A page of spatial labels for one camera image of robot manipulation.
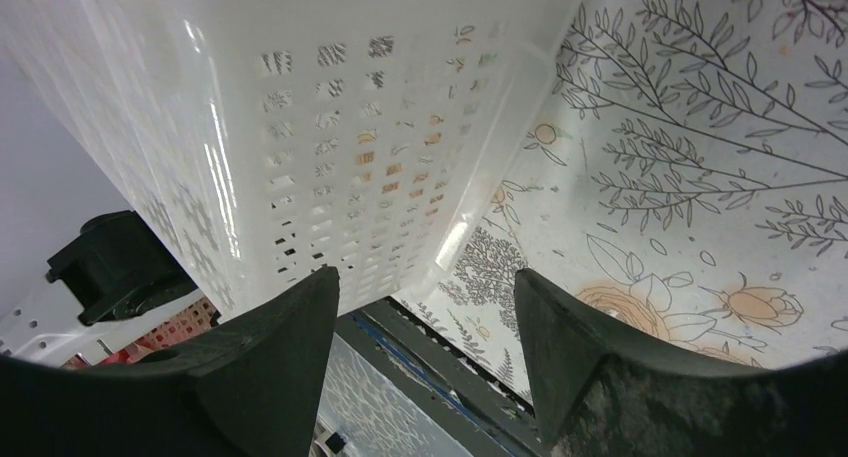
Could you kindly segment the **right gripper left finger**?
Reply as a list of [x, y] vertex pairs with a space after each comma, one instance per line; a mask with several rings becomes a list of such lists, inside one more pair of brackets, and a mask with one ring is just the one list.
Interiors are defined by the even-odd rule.
[[5, 456], [304, 456], [337, 319], [338, 271], [132, 364], [1, 361]]

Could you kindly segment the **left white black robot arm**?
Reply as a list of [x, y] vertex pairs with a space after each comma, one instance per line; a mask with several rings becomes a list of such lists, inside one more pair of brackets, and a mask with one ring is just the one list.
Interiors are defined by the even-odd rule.
[[86, 222], [47, 260], [45, 281], [1, 320], [1, 353], [53, 367], [97, 365], [179, 313], [203, 322], [201, 290], [135, 211]]

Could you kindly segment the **white perforated plastic basket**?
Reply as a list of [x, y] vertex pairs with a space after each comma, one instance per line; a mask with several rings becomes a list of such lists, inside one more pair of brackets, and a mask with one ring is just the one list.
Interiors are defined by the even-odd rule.
[[423, 298], [581, 0], [1, 0], [1, 48], [227, 317]]

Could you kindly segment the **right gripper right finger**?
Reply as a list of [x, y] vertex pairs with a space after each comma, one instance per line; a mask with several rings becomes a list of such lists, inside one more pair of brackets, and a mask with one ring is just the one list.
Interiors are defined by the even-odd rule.
[[531, 269], [515, 310], [553, 456], [843, 456], [847, 356], [765, 370], [674, 346]]

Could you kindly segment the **pink perforated plastic basket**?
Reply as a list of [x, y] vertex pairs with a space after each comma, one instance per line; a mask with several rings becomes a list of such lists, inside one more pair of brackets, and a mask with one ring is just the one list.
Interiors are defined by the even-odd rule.
[[132, 364], [149, 354], [165, 350], [200, 335], [217, 324], [220, 312], [203, 297], [157, 327], [141, 334], [133, 329], [128, 336], [107, 335], [87, 344], [62, 368], [77, 370], [92, 365]]

